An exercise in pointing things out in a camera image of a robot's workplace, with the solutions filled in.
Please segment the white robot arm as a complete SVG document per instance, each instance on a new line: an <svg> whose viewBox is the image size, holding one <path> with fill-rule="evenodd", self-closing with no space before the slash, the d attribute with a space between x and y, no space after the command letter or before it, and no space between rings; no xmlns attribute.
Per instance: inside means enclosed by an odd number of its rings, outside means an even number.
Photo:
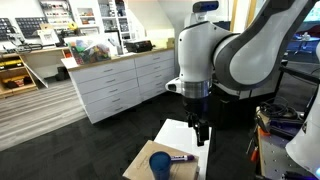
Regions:
<svg viewBox="0 0 320 180"><path fill-rule="evenodd" d="M210 139L203 115L212 80L235 91L264 85L278 70L290 39L318 1L265 0L253 22L240 33L208 20L179 33L179 75L165 88L183 96L188 126L195 130L199 146Z"/></svg>

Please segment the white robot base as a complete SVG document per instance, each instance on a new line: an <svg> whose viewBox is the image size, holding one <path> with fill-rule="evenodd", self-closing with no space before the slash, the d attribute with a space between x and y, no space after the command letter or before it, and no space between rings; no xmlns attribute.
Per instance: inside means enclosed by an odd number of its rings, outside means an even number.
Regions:
<svg viewBox="0 0 320 180"><path fill-rule="evenodd" d="M316 98L296 136L285 146L287 154L298 165L320 178L320 100Z"/></svg>

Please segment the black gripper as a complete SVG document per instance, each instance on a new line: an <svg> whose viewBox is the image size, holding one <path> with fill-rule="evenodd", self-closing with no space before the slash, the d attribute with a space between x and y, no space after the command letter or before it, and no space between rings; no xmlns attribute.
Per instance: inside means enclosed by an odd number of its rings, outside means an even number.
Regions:
<svg viewBox="0 0 320 180"><path fill-rule="evenodd" d="M186 119L188 120L188 127L193 128L196 123L196 136L197 146L203 146L204 141L202 138L202 125L208 126L208 98L192 99L182 98L183 107L186 113Z"/></svg>

